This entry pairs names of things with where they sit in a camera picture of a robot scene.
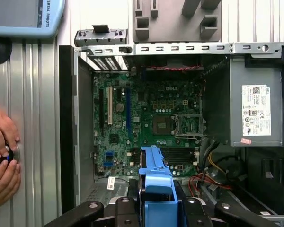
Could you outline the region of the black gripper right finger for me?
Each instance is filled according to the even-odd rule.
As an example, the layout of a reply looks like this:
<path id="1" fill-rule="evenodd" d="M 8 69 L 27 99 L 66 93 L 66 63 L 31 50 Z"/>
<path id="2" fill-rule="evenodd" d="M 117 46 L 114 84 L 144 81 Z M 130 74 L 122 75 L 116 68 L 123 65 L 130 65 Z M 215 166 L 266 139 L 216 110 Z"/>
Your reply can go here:
<path id="1" fill-rule="evenodd" d="M 253 212 L 234 196 L 223 197 L 213 205 L 200 198 L 187 196 L 174 181 L 178 198 L 179 227 L 282 227 L 284 218 Z"/>

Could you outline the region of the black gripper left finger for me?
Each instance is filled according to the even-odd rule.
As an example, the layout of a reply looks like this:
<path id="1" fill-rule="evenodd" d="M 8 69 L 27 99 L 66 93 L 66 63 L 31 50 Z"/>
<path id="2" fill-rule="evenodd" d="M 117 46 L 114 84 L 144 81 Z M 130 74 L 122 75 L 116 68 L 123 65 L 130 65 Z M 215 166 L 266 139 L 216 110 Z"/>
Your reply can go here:
<path id="1" fill-rule="evenodd" d="M 129 180 L 126 196 L 106 207 L 99 201 L 86 201 L 46 224 L 46 227 L 139 227 L 138 181 Z"/>

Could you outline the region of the person's right hand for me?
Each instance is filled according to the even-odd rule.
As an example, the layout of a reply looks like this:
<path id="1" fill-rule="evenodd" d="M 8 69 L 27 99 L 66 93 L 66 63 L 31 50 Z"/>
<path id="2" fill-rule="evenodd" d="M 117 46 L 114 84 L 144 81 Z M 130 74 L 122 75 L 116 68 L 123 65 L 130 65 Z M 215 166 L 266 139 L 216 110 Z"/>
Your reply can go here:
<path id="1" fill-rule="evenodd" d="M 20 164 L 7 160 L 0 164 L 0 206 L 9 200 L 19 189 L 21 182 Z"/>

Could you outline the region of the person's left hand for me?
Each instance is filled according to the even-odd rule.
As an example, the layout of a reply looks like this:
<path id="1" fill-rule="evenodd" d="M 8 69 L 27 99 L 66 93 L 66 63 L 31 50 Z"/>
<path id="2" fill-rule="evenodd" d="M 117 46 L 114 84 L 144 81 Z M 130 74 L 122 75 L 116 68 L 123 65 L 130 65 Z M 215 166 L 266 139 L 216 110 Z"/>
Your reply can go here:
<path id="1" fill-rule="evenodd" d="M 12 151 L 16 151 L 19 141 L 20 135 L 14 122 L 0 110 L 0 158 L 8 155 L 6 144 Z"/>

